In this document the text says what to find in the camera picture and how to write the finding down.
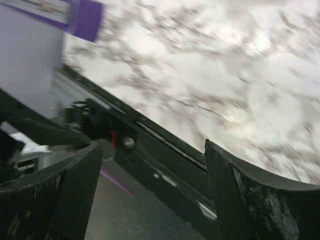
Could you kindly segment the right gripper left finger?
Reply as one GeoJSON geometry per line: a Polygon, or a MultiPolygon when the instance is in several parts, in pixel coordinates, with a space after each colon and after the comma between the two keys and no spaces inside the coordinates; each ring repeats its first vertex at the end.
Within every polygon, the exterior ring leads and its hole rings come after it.
{"type": "Polygon", "coordinates": [[[2,240],[83,240],[100,175],[97,142],[0,186],[2,240]]]}

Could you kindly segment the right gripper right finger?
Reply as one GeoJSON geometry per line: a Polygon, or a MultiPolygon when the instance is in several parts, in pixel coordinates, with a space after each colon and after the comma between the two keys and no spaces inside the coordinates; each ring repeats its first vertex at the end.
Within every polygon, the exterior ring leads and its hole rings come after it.
{"type": "Polygon", "coordinates": [[[206,139],[204,157],[225,240],[318,240],[320,187],[285,178],[206,139]]]}

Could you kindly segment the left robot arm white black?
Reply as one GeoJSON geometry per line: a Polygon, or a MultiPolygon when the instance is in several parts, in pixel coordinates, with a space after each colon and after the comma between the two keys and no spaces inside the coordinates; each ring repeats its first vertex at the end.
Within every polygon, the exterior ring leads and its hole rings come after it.
{"type": "MultiPolygon", "coordinates": [[[[27,137],[45,146],[75,146],[84,148],[90,144],[87,136],[45,118],[27,107],[4,90],[0,91],[0,122],[7,122],[27,137]]],[[[21,176],[16,164],[25,144],[0,131],[0,182],[21,176]]]]}

